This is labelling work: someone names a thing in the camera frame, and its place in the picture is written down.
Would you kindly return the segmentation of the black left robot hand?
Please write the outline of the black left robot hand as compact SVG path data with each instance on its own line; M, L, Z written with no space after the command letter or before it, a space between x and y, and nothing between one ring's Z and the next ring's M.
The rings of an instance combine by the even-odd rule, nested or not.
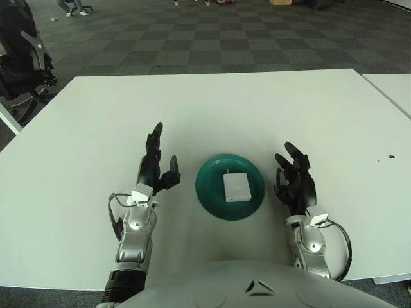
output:
M153 132L148 134L146 139L146 155L142 158L137 183L145 184L153 189L153 195L158 192L180 183L181 174L176 155L170 159L169 171L161 175L159 162L161 160L160 137L163 129L163 123L158 124Z

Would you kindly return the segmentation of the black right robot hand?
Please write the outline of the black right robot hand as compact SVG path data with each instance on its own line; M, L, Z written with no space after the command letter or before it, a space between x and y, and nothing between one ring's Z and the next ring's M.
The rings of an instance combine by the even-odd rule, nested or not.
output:
M310 175L310 161L307 154L303 154L291 142L285 142L284 146L293 163L282 155L275 154L279 167L275 174L274 192L292 216L304 215L308 207L317 204L315 182Z

